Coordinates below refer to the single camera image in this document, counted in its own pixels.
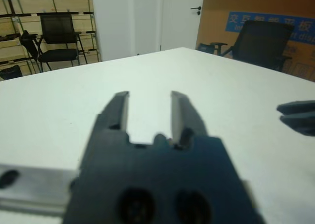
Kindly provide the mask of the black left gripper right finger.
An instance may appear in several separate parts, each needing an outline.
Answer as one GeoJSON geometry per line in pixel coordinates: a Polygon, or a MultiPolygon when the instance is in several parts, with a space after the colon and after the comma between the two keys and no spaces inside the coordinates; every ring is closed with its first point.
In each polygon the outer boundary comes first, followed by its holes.
{"type": "Polygon", "coordinates": [[[176,148],[189,148],[194,136],[207,136],[206,126],[187,95],[171,92],[172,143],[176,148]]]}

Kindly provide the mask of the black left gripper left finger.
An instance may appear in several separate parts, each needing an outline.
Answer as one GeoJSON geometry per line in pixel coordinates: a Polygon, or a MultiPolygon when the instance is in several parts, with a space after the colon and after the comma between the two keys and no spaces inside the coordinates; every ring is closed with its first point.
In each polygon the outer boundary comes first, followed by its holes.
{"type": "Polygon", "coordinates": [[[128,137],[126,132],[128,100],[128,91],[122,91],[114,94],[102,112],[97,115],[93,127],[93,136],[103,131],[114,131],[123,137],[128,137]]]}

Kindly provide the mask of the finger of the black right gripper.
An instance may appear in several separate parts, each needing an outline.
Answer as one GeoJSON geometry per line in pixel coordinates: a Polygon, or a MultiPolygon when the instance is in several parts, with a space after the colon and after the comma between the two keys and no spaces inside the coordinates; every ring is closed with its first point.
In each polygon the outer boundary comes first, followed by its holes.
{"type": "Polygon", "coordinates": [[[280,120],[294,131],[305,135],[315,135],[315,113],[297,113],[280,116],[280,120]]]}
{"type": "Polygon", "coordinates": [[[314,112],[315,101],[306,100],[288,102],[278,105],[277,110],[284,115],[314,112]]]}

